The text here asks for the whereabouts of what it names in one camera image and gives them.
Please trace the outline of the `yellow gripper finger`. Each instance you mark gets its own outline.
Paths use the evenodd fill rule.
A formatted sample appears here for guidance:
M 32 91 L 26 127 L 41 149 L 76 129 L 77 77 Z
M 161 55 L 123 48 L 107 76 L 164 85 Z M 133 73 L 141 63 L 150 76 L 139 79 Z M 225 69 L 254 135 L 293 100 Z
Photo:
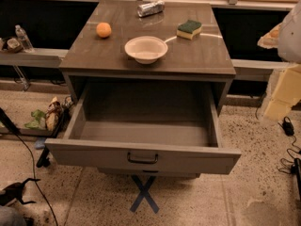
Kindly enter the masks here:
M 260 39 L 257 42 L 257 45 L 265 49 L 277 48 L 279 29 L 280 24 L 273 27 L 268 33 L 260 37 Z
M 292 64 L 281 71 L 264 110 L 263 116 L 272 121 L 280 121 L 301 101 L 301 64 Z

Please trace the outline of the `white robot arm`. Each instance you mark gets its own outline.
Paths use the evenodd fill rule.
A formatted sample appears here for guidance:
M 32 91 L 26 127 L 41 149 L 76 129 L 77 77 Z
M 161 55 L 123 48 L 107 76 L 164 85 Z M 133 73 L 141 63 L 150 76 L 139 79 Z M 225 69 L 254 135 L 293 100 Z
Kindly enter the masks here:
M 279 121 L 301 101 L 301 1 L 280 24 L 261 37 L 257 45 L 265 49 L 277 48 L 278 56 L 289 63 L 279 73 L 263 113 L 266 119 Z

